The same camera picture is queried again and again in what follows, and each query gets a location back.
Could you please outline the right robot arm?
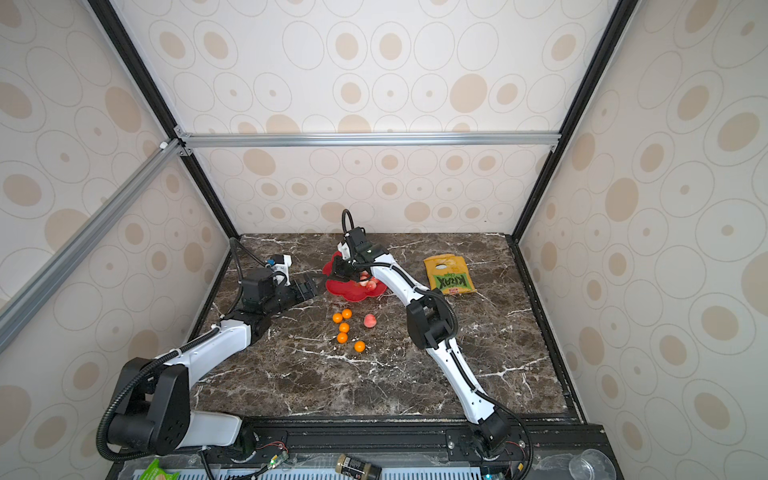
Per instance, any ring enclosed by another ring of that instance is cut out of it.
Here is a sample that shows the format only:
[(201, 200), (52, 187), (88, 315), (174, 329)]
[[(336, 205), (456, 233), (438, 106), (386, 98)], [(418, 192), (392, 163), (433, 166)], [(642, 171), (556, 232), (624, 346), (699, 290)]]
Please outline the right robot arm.
[(516, 444), (523, 456), (523, 468), (530, 467), (533, 443), (525, 422), (482, 388), (457, 343), (458, 317), (438, 289), (428, 289), (380, 245), (372, 243), (366, 230), (354, 223), (351, 212), (341, 214), (343, 239), (339, 255), (332, 261), (332, 277), (358, 280), (367, 273), (383, 283), (402, 302), (408, 335), (419, 350), (425, 351), (439, 366), (459, 399), (473, 432), (476, 450), (491, 459)]

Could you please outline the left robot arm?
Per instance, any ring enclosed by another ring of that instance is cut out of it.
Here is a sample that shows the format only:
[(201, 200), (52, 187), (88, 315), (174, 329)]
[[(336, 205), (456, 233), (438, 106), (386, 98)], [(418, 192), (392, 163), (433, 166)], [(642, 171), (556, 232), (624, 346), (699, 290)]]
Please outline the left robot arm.
[(258, 259), (244, 270), (240, 257), (255, 255), (229, 240), (237, 272), (236, 299), (211, 330), (153, 359), (135, 357), (122, 368), (95, 433), (99, 455), (112, 462), (164, 456), (193, 448), (221, 448), (236, 462), (256, 452), (258, 436), (234, 414), (194, 411), (191, 388), (222, 362), (264, 337), (275, 316), (325, 292), (320, 273), (291, 276), (287, 255)]

